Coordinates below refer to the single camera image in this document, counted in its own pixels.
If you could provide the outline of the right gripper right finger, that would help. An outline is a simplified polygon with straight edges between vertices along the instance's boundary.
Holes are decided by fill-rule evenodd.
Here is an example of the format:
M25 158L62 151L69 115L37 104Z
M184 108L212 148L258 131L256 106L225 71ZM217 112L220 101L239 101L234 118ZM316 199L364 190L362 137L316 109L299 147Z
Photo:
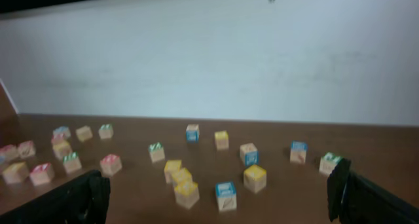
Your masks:
M350 169L341 159L327 178L328 216L342 224L418 224L418 209Z

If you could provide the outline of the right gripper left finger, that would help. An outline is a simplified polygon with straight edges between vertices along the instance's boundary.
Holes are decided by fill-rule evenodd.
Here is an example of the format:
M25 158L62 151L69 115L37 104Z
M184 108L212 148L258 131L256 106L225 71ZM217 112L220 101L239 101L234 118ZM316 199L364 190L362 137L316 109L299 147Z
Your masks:
M91 170L1 215L1 224L105 224L111 184Z

